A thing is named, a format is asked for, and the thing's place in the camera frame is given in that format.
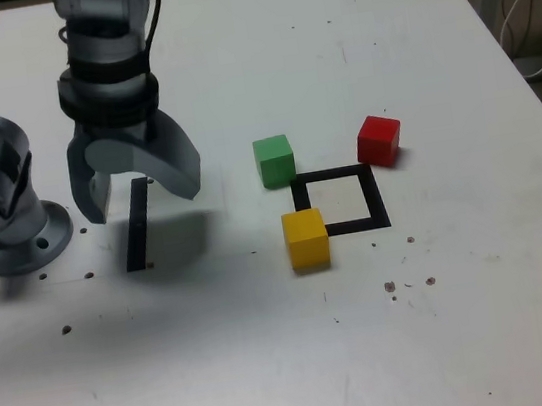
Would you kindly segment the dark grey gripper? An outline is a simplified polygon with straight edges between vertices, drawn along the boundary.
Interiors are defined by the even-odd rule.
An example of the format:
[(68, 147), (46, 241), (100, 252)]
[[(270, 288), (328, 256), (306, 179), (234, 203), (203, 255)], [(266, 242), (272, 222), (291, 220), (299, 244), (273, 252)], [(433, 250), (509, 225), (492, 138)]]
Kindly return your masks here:
[(73, 199), (92, 224), (107, 221), (111, 175), (141, 173), (186, 199), (200, 192), (200, 154), (166, 113), (125, 127), (75, 122), (67, 148)]

